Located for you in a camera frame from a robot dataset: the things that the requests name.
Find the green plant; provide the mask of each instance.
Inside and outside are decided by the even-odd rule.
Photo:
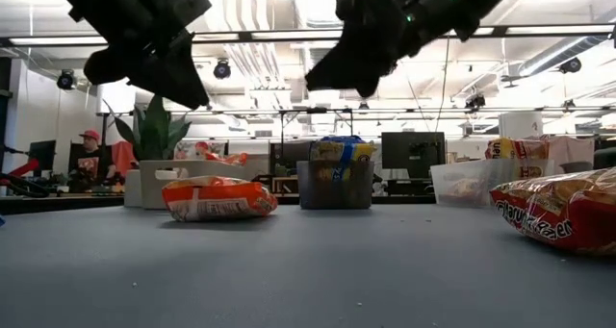
[[[115,127],[119,134],[133,144],[137,160],[173,160],[173,152],[177,143],[189,132],[190,122],[186,122],[186,115],[171,120],[170,114],[163,107],[163,97],[154,95],[147,111],[137,106],[134,117],[137,127],[131,129],[126,122],[119,118],[111,107],[109,108],[115,119]]]

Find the ceiling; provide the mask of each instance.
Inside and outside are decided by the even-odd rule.
[[[211,0],[214,4],[197,19],[193,31],[228,31],[255,29],[297,29],[310,24],[340,26],[334,15],[335,0]],[[483,20],[484,25],[497,24],[577,24],[602,22],[606,13],[616,19],[613,0],[504,0]],[[88,23],[74,23],[67,15],[70,7],[65,0],[0,0],[0,36],[93,35]],[[500,77],[513,74],[511,67],[532,59],[563,38],[471,39],[461,43],[457,39],[437,40],[426,46],[414,58],[403,59],[396,71],[381,80],[377,94],[369,101],[371,108],[446,108],[464,106],[473,92],[482,92],[490,107],[560,106],[570,98],[583,99],[599,87],[604,93],[593,96],[593,105],[616,103],[610,84],[616,59],[611,41],[598,45],[578,57],[583,62],[579,73],[566,74],[548,70],[515,82],[515,88],[505,89]],[[196,45],[195,64],[206,89],[227,108],[247,109],[254,100],[265,99],[262,106],[274,108],[296,105],[327,104],[332,107],[356,108],[359,98],[353,91],[309,94],[303,87],[303,75],[319,56],[333,43],[276,43],[241,46]],[[73,68],[77,72],[85,59],[98,48],[36,48],[31,58],[35,69],[57,74],[60,69]],[[7,52],[23,57],[22,52]],[[270,55],[269,68],[249,60]],[[217,80],[213,69],[218,58],[229,58],[232,75]],[[290,93],[246,93],[255,88],[281,88]],[[243,98],[222,98],[237,95]],[[140,94],[146,102],[147,93]],[[278,104],[269,102],[276,97]],[[578,105],[589,105],[588,98]],[[443,124],[457,126],[460,121],[443,120]]]

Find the wall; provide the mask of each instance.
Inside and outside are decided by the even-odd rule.
[[[100,132],[96,119],[96,99],[81,91],[63,91],[56,82],[27,69],[22,60],[13,60],[11,91],[7,117],[6,144],[28,150],[33,141],[55,139],[54,171],[68,171],[70,143],[81,142],[79,134],[88,129]],[[3,171],[25,164],[27,157],[9,155]]]

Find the gray plastic bin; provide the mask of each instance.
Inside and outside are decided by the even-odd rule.
[[[333,170],[342,166],[337,161],[297,162],[299,206],[301,209],[368,209],[372,204],[374,163],[352,162],[347,181],[332,181]]]

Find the snack box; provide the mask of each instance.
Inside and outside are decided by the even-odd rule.
[[[430,168],[436,203],[456,207],[490,207],[490,190],[517,180],[554,174],[553,160],[497,159]]]

